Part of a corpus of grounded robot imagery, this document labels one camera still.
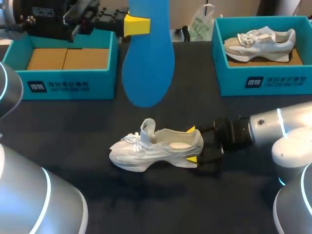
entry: insole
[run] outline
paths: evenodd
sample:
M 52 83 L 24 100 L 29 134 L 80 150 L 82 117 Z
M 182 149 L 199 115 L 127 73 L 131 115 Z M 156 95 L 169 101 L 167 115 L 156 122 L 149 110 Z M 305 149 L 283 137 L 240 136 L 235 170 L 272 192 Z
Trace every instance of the insole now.
M 122 67 L 123 88 L 135 106 L 151 107 L 167 93 L 175 69 L 169 0 L 129 0 L 129 10 L 133 17 L 151 19 L 151 32 L 131 37 Z
M 177 149 L 177 150 L 181 150 L 181 149 L 187 149 L 190 148 L 191 145 L 187 144 L 187 143 L 182 143 L 182 142 L 174 142 L 169 144 L 171 148 Z
M 286 35 L 275 35 L 275 42 L 276 43 L 285 43 L 287 42 L 289 37 Z

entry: wall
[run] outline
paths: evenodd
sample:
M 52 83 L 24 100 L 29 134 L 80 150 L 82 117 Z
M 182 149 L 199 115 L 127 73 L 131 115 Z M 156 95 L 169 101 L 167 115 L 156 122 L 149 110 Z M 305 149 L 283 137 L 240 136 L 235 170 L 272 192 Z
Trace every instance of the wall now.
M 292 16 L 293 14 L 297 14 L 296 10 L 298 9 L 299 3 L 300 0 L 280 0 L 276 15 Z
M 311 0 L 301 0 L 301 5 L 299 7 L 298 15 L 302 15 L 302 16 L 312 15 L 312 1 Z
M 224 17 L 254 16 L 257 13 L 260 0 L 211 0 L 215 2 L 217 15 Z M 170 0 L 171 28 L 181 28 L 191 22 L 193 14 L 205 3 L 205 0 Z M 101 0 L 106 7 L 128 6 L 128 0 Z

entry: white shoe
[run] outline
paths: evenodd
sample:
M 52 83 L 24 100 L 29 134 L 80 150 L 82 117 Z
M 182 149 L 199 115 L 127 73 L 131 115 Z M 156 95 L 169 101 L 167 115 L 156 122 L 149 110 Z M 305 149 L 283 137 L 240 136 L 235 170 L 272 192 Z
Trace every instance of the white shoe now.
M 296 32 L 275 32 L 269 27 L 237 34 L 224 42 L 225 53 L 231 58 L 248 62 L 255 57 L 264 57 L 271 61 L 288 62 L 289 53 L 294 49 Z
M 139 133 L 129 134 L 110 149 L 110 160 L 118 167 L 144 172 L 157 161 L 167 161 L 176 167 L 196 168 L 186 158 L 200 155 L 204 140 L 199 130 L 191 133 L 169 129 L 155 131 L 155 121 L 146 119 Z

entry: black tabletop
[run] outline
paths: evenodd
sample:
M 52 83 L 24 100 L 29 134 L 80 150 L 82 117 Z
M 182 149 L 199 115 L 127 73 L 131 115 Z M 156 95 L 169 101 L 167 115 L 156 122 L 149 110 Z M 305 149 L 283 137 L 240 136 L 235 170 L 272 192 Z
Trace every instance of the black tabletop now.
M 6 47 L 0 47 L 4 53 Z M 175 43 L 175 74 L 161 103 L 140 109 L 127 99 L 119 53 L 115 100 L 23 101 L 0 123 L 1 143 L 75 185 L 89 207 L 87 234 L 276 234 L 279 189 L 270 146 L 224 157 L 221 178 L 157 163 L 146 172 L 113 166 L 108 149 L 145 118 L 186 131 L 219 117 L 249 116 L 310 96 L 221 97 L 210 44 Z

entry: blue box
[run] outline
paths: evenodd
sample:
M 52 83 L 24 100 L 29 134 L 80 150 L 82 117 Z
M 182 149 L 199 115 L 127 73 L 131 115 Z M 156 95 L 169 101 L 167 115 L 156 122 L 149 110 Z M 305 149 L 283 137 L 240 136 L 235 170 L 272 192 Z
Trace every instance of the blue box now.
M 296 31 L 296 49 L 303 65 L 229 66 L 223 41 L 265 26 L 274 31 Z M 217 18 L 212 56 L 222 96 L 312 94 L 312 25 L 307 17 Z
M 109 49 L 107 69 L 27 71 L 35 48 Z M 113 32 L 94 30 L 91 35 L 77 35 L 74 43 L 26 36 L 12 42 L 3 62 L 13 68 L 24 85 L 23 100 L 113 99 L 118 57 L 118 41 Z M 61 85 L 73 84 L 69 88 Z M 43 85 L 38 92 L 31 85 Z

